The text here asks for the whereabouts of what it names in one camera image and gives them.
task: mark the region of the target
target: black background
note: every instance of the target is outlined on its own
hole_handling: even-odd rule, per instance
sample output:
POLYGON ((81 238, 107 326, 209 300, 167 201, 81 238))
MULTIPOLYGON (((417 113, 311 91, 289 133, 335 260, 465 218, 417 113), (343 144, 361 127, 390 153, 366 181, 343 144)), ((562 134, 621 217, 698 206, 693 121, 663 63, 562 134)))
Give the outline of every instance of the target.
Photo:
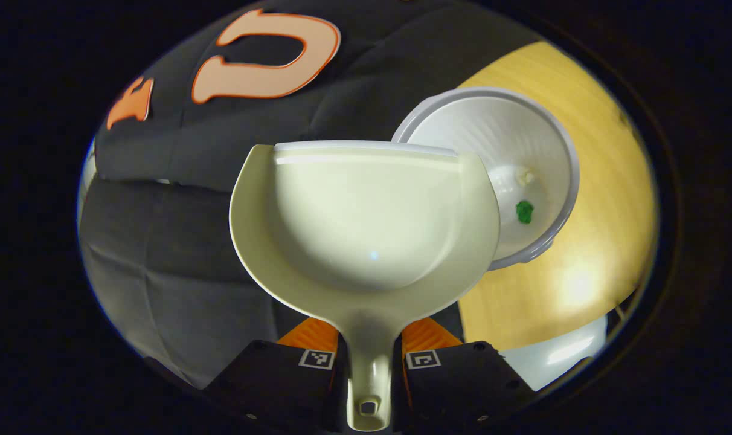
MULTIPOLYGON (((153 374, 115 333, 88 290, 74 225, 82 159, 113 99, 242 4, 0 2, 0 433, 245 433, 153 374)), ((716 123, 732 172, 732 2, 570 4, 670 66, 716 123)), ((732 225, 732 209, 719 213, 732 225)), ((685 289, 712 297, 669 369, 548 430, 732 433, 732 240, 720 243, 724 280, 685 289)), ((684 314, 662 315, 679 328, 684 314)))

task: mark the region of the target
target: wooden table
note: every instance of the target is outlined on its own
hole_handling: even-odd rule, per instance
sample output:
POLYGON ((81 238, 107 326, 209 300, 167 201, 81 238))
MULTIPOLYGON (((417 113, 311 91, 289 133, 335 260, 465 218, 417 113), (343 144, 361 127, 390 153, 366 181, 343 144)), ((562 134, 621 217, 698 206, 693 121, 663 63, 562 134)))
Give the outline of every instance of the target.
POLYGON ((581 183, 567 224, 528 264, 488 272, 460 300, 468 341, 501 350, 554 338, 606 314, 650 268, 658 209, 645 152, 595 79, 547 42, 491 63, 464 86, 531 97, 565 126, 581 183))

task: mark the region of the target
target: dustpan handle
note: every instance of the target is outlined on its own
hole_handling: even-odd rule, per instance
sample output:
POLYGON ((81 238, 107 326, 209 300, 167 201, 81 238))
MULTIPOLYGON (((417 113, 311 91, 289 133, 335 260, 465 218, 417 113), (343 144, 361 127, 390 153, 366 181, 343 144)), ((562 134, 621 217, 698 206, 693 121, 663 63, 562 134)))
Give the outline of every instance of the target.
POLYGON ((371 324, 343 333, 350 359, 347 424, 354 430, 385 429, 391 418, 391 364, 396 336, 371 324))

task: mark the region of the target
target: green crumb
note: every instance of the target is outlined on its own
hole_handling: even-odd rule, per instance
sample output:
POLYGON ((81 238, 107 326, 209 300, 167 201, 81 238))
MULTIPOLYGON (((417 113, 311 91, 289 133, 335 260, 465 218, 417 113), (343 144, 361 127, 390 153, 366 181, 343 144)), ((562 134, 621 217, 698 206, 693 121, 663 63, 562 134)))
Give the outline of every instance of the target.
POLYGON ((535 207, 532 207, 530 201, 519 201, 516 204, 516 215, 519 217, 519 221, 523 224, 532 222, 532 210, 534 209, 535 207))

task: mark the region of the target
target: orange letter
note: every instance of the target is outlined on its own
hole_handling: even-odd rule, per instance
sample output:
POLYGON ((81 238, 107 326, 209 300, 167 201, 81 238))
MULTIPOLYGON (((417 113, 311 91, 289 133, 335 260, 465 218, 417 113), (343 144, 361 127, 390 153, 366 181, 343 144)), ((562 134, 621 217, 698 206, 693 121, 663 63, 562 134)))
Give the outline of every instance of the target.
POLYGON ((132 92, 136 86, 143 82, 143 77, 138 77, 132 85, 129 85, 127 91, 122 95, 120 101, 114 104, 109 111, 109 120, 106 122, 108 129, 117 121, 135 116, 138 121, 145 121, 149 116, 149 107, 151 102, 151 87, 154 85, 154 79, 150 78, 140 86, 140 89, 132 92))
POLYGON ((264 14, 261 9, 243 14, 227 26, 217 46, 231 44, 241 36, 288 36, 302 41, 299 57, 284 66, 226 63, 222 56, 202 64, 191 99, 203 104, 212 97, 277 98, 301 89, 329 63, 339 49, 338 28, 325 20, 299 14, 264 14))

